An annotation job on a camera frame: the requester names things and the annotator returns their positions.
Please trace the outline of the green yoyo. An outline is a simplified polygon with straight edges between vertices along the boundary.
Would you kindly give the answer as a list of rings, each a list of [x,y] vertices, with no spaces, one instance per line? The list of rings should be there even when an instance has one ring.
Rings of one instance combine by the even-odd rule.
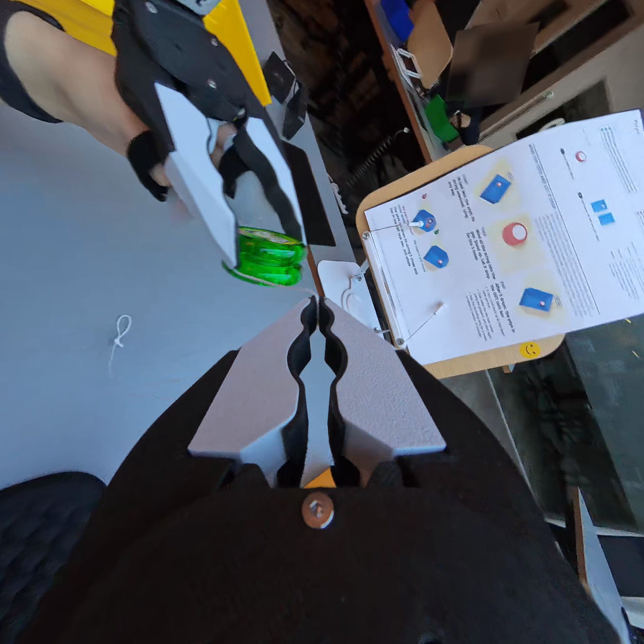
[[[238,262],[223,269],[232,277],[263,286],[295,286],[302,279],[307,247],[298,240],[265,229],[239,227]]]

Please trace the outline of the black office chair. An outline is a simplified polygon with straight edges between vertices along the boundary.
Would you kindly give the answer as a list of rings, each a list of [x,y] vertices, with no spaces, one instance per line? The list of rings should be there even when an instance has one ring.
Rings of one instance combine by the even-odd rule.
[[[62,472],[1,490],[2,643],[15,643],[33,618],[104,489],[89,473]]]

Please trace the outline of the white stand base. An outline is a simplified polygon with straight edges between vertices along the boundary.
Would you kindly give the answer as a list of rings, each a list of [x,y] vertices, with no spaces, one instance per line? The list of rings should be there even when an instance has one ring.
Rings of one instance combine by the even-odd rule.
[[[375,306],[368,285],[368,261],[355,262],[320,261],[318,277],[324,296],[347,314],[357,319],[372,332],[382,337],[390,335]]]

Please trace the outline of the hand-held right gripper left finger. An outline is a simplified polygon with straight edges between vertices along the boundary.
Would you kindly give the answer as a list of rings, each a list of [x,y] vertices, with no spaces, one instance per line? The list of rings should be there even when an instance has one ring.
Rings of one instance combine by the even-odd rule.
[[[237,352],[188,451],[252,464],[278,487],[300,487],[309,442],[302,371],[311,359],[318,298],[311,296]]]

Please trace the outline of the green container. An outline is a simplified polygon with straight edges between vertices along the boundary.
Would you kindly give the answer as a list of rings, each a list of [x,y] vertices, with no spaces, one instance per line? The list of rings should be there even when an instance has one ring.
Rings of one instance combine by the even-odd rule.
[[[445,101],[436,94],[424,106],[424,114],[431,131],[444,143],[451,143],[459,138],[457,128],[452,125],[447,115]]]

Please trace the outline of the blue box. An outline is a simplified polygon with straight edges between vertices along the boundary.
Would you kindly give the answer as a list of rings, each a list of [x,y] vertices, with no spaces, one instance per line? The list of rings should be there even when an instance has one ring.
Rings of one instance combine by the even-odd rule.
[[[381,1],[384,15],[398,40],[406,43],[414,30],[407,1]]]

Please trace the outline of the brown cardboard piece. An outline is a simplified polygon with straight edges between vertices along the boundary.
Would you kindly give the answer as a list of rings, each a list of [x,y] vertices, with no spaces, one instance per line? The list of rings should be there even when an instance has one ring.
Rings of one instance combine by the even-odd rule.
[[[410,18],[414,28],[407,51],[415,57],[421,84],[430,90],[450,63],[453,46],[434,1],[416,1]]]

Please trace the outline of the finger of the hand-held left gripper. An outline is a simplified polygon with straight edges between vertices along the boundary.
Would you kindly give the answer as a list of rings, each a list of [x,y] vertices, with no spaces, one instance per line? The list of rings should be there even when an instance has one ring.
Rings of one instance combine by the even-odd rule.
[[[274,127],[258,117],[246,117],[231,125],[219,161],[223,194],[233,201],[239,187],[255,213],[274,213],[282,232],[307,245],[300,203],[292,172]]]
[[[176,90],[155,83],[155,91],[173,146],[165,161],[165,173],[189,213],[204,221],[227,265],[236,268],[237,219],[208,152],[208,120]]]

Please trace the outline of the person's left hand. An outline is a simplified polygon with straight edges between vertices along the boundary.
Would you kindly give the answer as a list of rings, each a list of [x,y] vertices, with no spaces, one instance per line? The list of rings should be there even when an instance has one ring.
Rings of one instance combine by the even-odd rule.
[[[164,202],[171,182],[154,133],[124,104],[108,115],[106,145],[129,162],[141,185],[156,200]]]

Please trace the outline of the wooden clipboard with instruction sheet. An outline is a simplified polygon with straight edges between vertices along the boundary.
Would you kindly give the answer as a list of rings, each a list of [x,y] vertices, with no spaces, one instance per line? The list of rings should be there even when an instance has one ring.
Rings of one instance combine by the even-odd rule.
[[[541,131],[366,211],[427,365],[643,313],[643,114]]]

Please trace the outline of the person's left forearm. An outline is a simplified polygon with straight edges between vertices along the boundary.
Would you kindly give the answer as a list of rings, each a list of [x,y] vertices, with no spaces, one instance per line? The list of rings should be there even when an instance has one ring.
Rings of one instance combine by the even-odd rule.
[[[25,12],[9,20],[5,44],[12,69],[40,108],[106,140],[108,113],[124,104],[113,56]]]

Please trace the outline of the wooden clipboard stand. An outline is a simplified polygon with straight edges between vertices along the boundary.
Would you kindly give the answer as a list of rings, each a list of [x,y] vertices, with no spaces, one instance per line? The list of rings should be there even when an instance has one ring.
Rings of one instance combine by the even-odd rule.
[[[390,312],[389,303],[387,299],[387,289],[380,284],[381,280],[376,277],[375,269],[373,268],[372,252],[367,249],[367,243],[370,241],[371,230],[366,220],[366,211],[382,204],[393,200],[399,196],[407,194],[415,189],[422,187],[427,183],[437,180],[445,174],[451,173],[463,165],[467,165],[479,157],[486,156],[492,152],[491,148],[477,144],[475,146],[466,146],[459,148],[455,152],[448,154],[445,157],[431,162],[422,168],[407,174],[406,176],[382,187],[374,192],[371,192],[365,197],[356,213],[356,227],[361,238],[363,249],[366,253],[366,259],[370,265],[370,271],[375,283],[375,291],[379,306],[382,309],[384,320],[386,321],[386,328],[390,331],[391,341],[396,343],[396,338],[393,336],[393,323],[392,313]],[[514,344],[505,348],[496,350],[486,350],[461,356],[459,358],[439,361],[424,365],[424,368],[434,377],[438,379],[446,379],[465,374],[471,374],[489,370],[493,368],[503,368],[508,370],[510,365],[524,363],[526,361],[535,361],[542,359],[545,356],[552,354],[556,351],[564,340],[563,335],[555,335],[546,339],[534,341],[538,349],[537,356],[525,357],[522,355],[521,350],[526,347],[526,343]]]

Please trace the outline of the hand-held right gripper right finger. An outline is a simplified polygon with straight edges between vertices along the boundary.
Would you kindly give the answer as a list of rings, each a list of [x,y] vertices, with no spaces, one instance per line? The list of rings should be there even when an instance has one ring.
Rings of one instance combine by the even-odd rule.
[[[329,444],[334,457],[358,471],[360,486],[381,463],[446,449],[401,361],[404,352],[327,298],[319,300],[319,329],[334,373]]]

